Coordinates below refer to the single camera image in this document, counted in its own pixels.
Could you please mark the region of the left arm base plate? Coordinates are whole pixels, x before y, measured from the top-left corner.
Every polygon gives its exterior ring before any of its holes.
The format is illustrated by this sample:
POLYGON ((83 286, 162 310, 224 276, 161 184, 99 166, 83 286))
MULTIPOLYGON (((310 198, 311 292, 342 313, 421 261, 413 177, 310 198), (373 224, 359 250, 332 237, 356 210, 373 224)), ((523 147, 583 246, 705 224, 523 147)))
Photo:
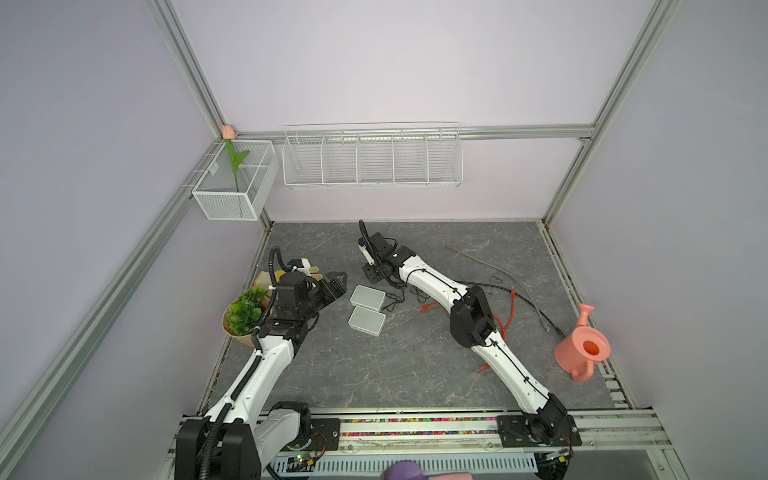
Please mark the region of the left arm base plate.
POLYGON ((310 420, 310 427, 300 433, 297 440, 281 448, 289 451, 337 451, 341 440, 341 420, 339 418, 316 418, 310 420))

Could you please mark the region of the black power adapter with cable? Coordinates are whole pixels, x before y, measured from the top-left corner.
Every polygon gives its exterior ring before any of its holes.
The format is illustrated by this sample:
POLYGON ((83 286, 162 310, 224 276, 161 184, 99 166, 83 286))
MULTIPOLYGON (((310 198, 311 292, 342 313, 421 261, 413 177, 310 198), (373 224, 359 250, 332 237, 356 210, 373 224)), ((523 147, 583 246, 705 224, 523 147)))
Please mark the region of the black power adapter with cable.
MULTIPOLYGON (((393 288, 396 290, 399 290, 402 292, 401 295, 398 295, 396 293, 386 292, 385 293, 385 301, 386 304, 382 306, 382 309, 386 312, 391 312, 396 305, 399 305, 403 303, 406 300, 405 297, 405 291, 406 288, 409 285, 410 276, 412 273, 409 273, 406 276, 405 280, 394 280, 390 277, 385 277, 384 280, 393 288)), ((419 289, 416 286, 411 285, 410 286, 410 292, 413 293, 416 296, 416 299, 419 303, 424 304, 426 300, 428 299, 428 295, 421 289, 419 289)))

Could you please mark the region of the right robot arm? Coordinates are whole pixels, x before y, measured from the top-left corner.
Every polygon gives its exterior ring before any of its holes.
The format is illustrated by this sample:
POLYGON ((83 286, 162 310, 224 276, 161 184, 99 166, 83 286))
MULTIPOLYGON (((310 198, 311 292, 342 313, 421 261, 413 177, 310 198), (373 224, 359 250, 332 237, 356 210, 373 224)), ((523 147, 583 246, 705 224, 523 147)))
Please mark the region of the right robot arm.
POLYGON ((391 286, 421 290, 448 313, 450 333, 463 348, 477 354, 500 378, 522 411, 525 435, 536 445, 563 440, 576 445, 576 425, 560 399, 541 384, 511 351, 478 284, 466 285, 440 273, 410 248, 371 235, 358 222, 358 246, 369 267, 391 286))

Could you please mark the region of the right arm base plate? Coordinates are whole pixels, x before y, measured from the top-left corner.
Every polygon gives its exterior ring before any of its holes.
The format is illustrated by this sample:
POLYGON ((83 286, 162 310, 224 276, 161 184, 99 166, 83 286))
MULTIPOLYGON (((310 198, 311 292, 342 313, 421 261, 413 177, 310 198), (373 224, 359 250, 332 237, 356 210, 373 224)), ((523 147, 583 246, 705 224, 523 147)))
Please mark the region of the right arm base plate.
POLYGON ((581 435, 571 415, 554 420, 524 413, 499 415, 497 432, 505 448, 578 447, 581 435))

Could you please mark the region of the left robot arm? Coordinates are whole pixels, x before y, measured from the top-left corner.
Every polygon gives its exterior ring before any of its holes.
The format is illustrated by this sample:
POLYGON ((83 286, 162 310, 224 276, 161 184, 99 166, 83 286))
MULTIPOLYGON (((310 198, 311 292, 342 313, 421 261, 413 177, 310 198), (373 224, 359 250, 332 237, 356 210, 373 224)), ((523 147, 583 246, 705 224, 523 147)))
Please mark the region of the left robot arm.
POLYGON ((281 401, 260 415, 320 311, 347 291, 347 274, 319 280, 301 271, 274 284, 271 311, 252 335, 254 350, 225 395, 201 417, 185 419, 176 436, 176 479, 259 479, 286 446, 311 441, 303 402, 281 401))

